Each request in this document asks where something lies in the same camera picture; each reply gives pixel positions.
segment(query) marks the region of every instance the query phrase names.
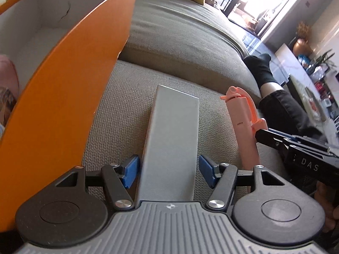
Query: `silver bolt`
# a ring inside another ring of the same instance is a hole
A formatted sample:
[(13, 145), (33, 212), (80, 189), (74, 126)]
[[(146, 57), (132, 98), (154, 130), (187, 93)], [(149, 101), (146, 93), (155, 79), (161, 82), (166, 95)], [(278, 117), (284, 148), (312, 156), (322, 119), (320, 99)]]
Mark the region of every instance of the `silver bolt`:
[(128, 208), (132, 206), (132, 202), (128, 199), (120, 199), (115, 202), (115, 206), (119, 208)]
[(211, 208), (223, 208), (225, 203), (219, 199), (213, 199), (208, 202), (208, 206)]

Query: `blue gripper pad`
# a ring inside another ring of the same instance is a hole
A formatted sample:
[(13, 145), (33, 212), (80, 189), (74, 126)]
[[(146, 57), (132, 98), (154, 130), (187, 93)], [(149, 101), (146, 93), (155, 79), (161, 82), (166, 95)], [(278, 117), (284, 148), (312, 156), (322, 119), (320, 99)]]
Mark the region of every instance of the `blue gripper pad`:
[(127, 165), (125, 166), (124, 175), (120, 178), (123, 186), (128, 189), (132, 186), (135, 178), (138, 175), (140, 168), (140, 159), (139, 156), (134, 155), (131, 158)]
[(215, 176), (213, 167), (201, 155), (199, 156), (199, 170), (210, 188), (215, 188), (219, 178)]
[(271, 129), (271, 128), (269, 128), (268, 130), (270, 132), (273, 132), (273, 133), (276, 133), (276, 134), (281, 135), (283, 137), (286, 137), (286, 138), (290, 139), (291, 141), (297, 141), (296, 138), (292, 135), (289, 135), (289, 134), (286, 134), (286, 133), (283, 133), (283, 132), (280, 132), (280, 131), (277, 131), (277, 130), (274, 130), (274, 129)]

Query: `gray fabric upholstery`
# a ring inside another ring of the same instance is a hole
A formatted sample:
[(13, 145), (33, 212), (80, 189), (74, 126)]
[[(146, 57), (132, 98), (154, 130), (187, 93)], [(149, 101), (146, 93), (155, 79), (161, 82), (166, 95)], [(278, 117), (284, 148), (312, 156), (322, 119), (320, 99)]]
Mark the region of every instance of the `gray fabric upholstery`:
[[(96, 112), (83, 157), (87, 170), (142, 156), (155, 90), (162, 84), (200, 99), (198, 154), (216, 162), (241, 166), (238, 146), (220, 94), (174, 76), (118, 61)], [(260, 148), (262, 163), (281, 174), (281, 161), (268, 147)], [(197, 171), (195, 200), (207, 200), (211, 190)]]
[(242, 61), (248, 52), (220, 10), (191, 0), (136, 0), (131, 32), (120, 59), (219, 93), (260, 92)]

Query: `human hand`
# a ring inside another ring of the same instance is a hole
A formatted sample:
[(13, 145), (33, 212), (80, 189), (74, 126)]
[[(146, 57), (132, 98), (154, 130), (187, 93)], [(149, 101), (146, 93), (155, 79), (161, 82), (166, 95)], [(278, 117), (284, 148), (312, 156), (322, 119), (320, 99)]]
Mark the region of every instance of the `human hand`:
[(314, 198), (323, 207), (326, 215), (325, 226), (323, 232), (327, 233), (336, 227), (336, 221), (339, 219), (339, 206), (334, 209), (332, 203), (326, 199), (328, 187), (322, 182), (317, 182), (317, 191)]

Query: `black circular pad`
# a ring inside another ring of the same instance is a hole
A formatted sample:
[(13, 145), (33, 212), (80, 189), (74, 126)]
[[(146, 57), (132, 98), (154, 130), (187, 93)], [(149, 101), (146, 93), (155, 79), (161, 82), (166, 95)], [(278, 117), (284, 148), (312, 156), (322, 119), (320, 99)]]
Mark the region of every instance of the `black circular pad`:
[(85, 242), (106, 224), (105, 204), (85, 191), (85, 169), (72, 169), (23, 203), (15, 216), (21, 237), (37, 246)]
[(281, 222), (295, 220), (301, 214), (299, 205), (285, 199), (269, 200), (261, 206), (261, 211), (267, 218)]
[(268, 169), (254, 168), (254, 182), (255, 190), (232, 210), (234, 223), (248, 237), (290, 247), (309, 242), (321, 232), (325, 213), (317, 201)]
[(64, 224), (79, 214), (79, 207), (71, 202), (53, 202), (40, 209), (40, 217), (51, 224)]

